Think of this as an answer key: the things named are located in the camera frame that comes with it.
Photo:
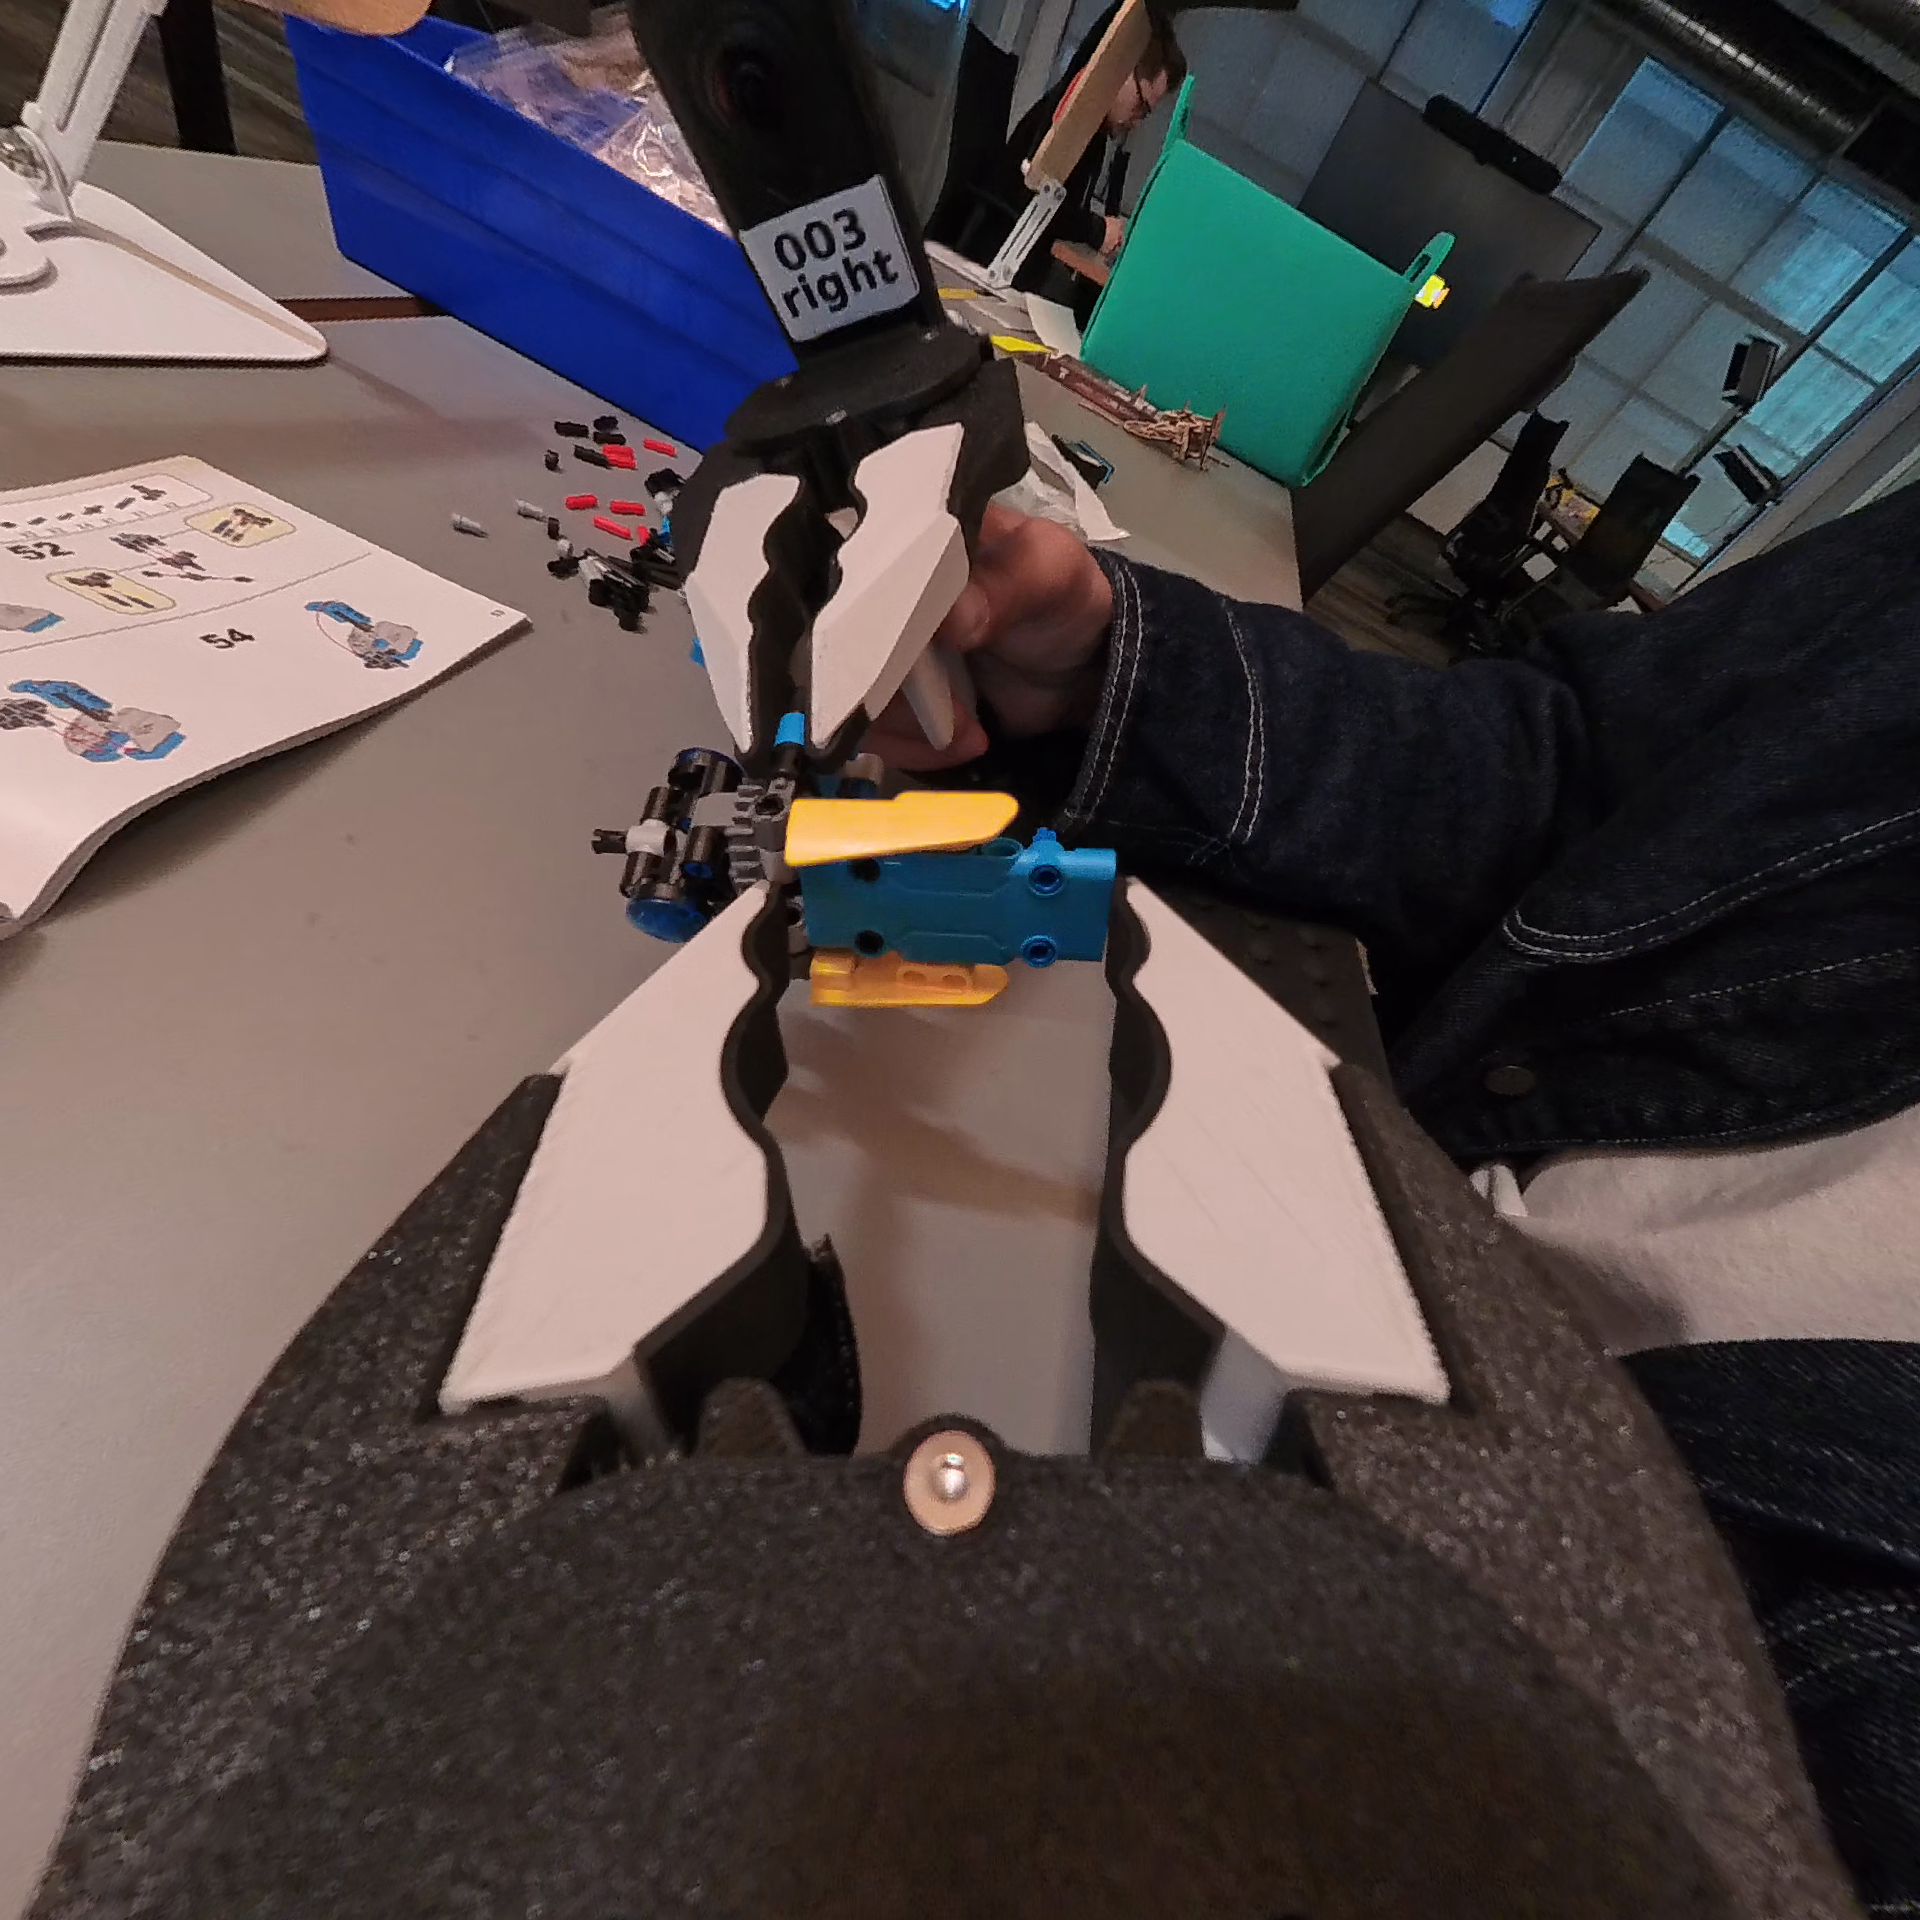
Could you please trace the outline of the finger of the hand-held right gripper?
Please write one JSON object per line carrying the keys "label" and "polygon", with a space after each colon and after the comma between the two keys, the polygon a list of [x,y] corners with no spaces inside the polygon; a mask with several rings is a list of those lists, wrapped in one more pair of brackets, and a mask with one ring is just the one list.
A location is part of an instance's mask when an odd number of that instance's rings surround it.
{"label": "finger of the hand-held right gripper", "polygon": [[857,529],[809,633],[807,739],[818,748],[901,690],[932,748],[952,740],[952,675],[930,642],[968,580],[948,506],[962,444],[960,422],[920,425],[854,469]]}
{"label": "finger of the hand-held right gripper", "polygon": [[801,483],[734,483],[686,579],[712,699],[743,758],[767,758],[818,599],[818,513]]}

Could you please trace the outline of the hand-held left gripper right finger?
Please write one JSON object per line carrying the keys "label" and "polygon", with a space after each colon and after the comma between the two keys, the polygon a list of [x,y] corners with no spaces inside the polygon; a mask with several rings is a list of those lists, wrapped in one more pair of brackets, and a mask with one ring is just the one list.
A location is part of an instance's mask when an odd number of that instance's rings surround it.
{"label": "hand-held left gripper right finger", "polygon": [[1444,1404],[1449,1378],[1340,1106],[1335,1053],[1144,883],[1118,887],[1095,1407],[1293,1390]]}

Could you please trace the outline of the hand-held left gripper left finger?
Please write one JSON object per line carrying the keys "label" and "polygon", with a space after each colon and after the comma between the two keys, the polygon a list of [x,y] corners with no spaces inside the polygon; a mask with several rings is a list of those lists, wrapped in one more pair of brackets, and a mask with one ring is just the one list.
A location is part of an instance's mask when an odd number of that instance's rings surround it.
{"label": "hand-held left gripper left finger", "polygon": [[598,1386],[797,1253],[764,1124],[785,940],[778,893],[746,887],[560,1058],[444,1410]]}

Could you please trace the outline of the black gear brick assembly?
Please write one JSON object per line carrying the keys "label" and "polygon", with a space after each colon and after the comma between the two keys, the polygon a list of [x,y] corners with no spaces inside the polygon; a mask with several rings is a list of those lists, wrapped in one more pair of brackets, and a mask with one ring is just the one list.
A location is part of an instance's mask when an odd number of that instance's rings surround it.
{"label": "black gear brick assembly", "polygon": [[686,945],[746,887],[765,881],[797,919],[797,883],[783,860],[796,801],[814,791],[796,739],[775,746],[765,775],[717,749],[684,749],[631,827],[591,833],[591,851],[623,860],[626,919],[663,945]]}

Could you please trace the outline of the blue yellow brick assembly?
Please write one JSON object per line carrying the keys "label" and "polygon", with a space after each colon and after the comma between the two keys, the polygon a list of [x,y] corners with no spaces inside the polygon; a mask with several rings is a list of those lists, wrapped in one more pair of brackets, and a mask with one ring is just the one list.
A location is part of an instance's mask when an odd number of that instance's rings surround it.
{"label": "blue yellow brick assembly", "polygon": [[1005,835],[1012,795],[903,791],[797,801],[783,861],[800,877],[816,1005],[977,1005],[1009,965],[1101,957],[1114,852]]}

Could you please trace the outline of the person's right forearm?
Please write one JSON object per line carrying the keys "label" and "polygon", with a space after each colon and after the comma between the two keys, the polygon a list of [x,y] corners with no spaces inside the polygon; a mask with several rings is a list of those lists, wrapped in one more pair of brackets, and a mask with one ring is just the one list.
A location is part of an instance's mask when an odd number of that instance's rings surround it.
{"label": "person's right forearm", "polygon": [[1065,838],[1344,926],[1415,979],[1450,972],[1538,883],[1581,938],[1695,893],[1673,795],[1630,795],[1617,754],[1653,708],[1625,675],[1648,617],[1581,615],[1521,659],[1433,668],[1100,564],[1112,617]]}

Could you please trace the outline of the grey desk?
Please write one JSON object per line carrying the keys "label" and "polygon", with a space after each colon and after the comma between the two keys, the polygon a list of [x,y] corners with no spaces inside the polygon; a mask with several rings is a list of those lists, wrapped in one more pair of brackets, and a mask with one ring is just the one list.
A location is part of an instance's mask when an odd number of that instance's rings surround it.
{"label": "grey desk", "polygon": [[[457,321],[325,324],[312,367],[12,367],[5,478],[196,452],[529,625],[378,718],[121,829],[5,940],[5,1477],[173,1508],[254,1382],[517,1083],[664,948],[628,820],[716,742],[677,597],[628,636],[514,516],[605,404]],[[1088,1434],[1112,1002],[1092,967],[974,1013],[796,987],[772,1126],[854,1303],[866,1441],[964,1410]]]}

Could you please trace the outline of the person's right hand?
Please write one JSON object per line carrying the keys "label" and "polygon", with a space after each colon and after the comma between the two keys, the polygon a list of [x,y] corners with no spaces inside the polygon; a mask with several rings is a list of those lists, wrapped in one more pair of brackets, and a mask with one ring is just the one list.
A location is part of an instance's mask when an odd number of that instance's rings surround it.
{"label": "person's right hand", "polygon": [[896,698],[863,734],[863,749],[909,775],[976,762],[990,746],[1092,725],[1106,678],[1112,585],[1056,522],[992,502],[983,513],[966,587],[936,637],[966,661],[976,708],[952,708],[934,748]]}

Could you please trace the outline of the pile of small brick parts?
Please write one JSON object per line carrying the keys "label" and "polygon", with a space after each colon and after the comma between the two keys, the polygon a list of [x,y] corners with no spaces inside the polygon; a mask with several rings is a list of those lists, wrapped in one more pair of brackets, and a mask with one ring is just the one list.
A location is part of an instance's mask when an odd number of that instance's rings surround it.
{"label": "pile of small brick parts", "polygon": [[680,603],[666,524],[700,460],[602,403],[490,403],[421,467],[423,516],[448,575],[496,606],[636,630]]}

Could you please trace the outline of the white paper bag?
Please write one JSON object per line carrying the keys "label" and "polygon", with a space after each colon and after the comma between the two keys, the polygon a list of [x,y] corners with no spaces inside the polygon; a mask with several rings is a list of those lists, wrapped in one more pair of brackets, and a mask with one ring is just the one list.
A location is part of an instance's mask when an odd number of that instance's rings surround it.
{"label": "white paper bag", "polygon": [[1086,476],[1066,460],[1056,438],[1038,422],[1023,425],[1025,473],[994,500],[1020,514],[1054,522],[1088,543],[1127,540]]}

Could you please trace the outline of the wooden lattice model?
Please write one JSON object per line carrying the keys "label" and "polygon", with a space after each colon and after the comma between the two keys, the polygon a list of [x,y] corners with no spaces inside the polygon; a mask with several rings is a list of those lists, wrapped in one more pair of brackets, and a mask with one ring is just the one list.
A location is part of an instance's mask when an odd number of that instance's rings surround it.
{"label": "wooden lattice model", "polygon": [[1160,445],[1177,463],[1206,467],[1224,418],[1222,411],[1200,415],[1185,406],[1159,406],[1144,395],[1144,389],[1127,391],[1065,351],[1041,350],[1031,356],[1031,367],[1065,389],[1092,413],[1112,420],[1136,441]]}

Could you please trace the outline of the blue plastic bin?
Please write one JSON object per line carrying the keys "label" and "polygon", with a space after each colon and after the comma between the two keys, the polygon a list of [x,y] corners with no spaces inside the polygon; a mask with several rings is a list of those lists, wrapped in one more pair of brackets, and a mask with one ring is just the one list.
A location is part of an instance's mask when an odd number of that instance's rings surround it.
{"label": "blue plastic bin", "polygon": [[732,233],[448,74],[477,30],[286,39],[348,259],[695,447],[792,372]]}

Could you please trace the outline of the bags of brick parts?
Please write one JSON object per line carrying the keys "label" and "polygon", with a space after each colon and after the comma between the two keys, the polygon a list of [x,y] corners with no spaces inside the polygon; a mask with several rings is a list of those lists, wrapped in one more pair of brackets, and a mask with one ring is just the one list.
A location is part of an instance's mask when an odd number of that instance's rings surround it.
{"label": "bags of brick parts", "polygon": [[708,196],[618,5],[590,10],[584,34],[529,23],[466,43],[444,67],[680,207]]}

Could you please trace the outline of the person's white shirt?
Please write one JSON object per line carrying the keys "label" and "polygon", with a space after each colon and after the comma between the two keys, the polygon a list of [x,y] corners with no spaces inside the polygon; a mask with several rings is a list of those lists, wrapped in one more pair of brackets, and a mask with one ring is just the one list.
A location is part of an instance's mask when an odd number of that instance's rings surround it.
{"label": "person's white shirt", "polygon": [[1580,1149],[1471,1187],[1569,1259],[1609,1354],[1917,1340],[1917,1109],[1740,1149]]}

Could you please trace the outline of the green box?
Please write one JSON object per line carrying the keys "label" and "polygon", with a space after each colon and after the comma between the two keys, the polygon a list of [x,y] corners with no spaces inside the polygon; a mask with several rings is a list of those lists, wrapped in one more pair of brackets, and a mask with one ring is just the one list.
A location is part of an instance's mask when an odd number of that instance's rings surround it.
{"label": "green box", "polygon": [[1192,146],[1190,97],[1185,81],[1080,356],[1159,409],[1222,413],[1224,447],[1296,489],[1328,463],[1453,233],[1388,269]]}

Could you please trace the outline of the building instruction booklet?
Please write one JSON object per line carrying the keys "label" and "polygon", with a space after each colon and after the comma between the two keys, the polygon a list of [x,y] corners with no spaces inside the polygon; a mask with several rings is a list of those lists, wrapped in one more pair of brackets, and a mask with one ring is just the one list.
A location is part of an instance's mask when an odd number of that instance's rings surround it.
{"label": "building instruction booklet", "polygon": [[184,455],[1,493],[1,932],[141,812],[524,621]]}

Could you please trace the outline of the black board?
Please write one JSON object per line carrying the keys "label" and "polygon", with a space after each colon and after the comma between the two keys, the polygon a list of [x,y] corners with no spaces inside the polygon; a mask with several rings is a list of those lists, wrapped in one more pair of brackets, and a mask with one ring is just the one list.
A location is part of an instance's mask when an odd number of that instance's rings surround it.
{"label": "black board", "polygon": [[1433,367],[1357,420],[1314,481],[1289,493],[1302,602],[1498,422],[1549,395],[1646,284],[1646,269],[1520,277]]}

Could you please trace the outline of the person's denim jacket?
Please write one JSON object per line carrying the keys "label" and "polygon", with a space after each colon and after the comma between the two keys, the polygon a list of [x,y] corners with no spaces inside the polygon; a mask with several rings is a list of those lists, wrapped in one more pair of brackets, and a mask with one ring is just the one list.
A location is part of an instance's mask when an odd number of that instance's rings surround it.
{"label": "person's denim jacket", "polygon": [[[1450,972],[1376,977],[1433,1141],[1520,1179],[1914,1109],[1914,489],[1650,615],[1625,787],[1673,795],[1681,910],[1577,935],[1528,887]],[[1914,1916],[1914,1342],[1621,1354],[1741,1570],[1872,1916]]]}

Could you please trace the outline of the white display stand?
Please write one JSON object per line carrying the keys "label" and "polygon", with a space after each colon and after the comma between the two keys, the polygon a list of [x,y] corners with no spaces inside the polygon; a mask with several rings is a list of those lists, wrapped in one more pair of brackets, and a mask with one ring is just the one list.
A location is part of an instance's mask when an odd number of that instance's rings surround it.
{"label": "white display stand", "polygon": [[153,217],[82,182],[159,3],[73,3],[1,132],[1,358],[310,366],[325,338]]}

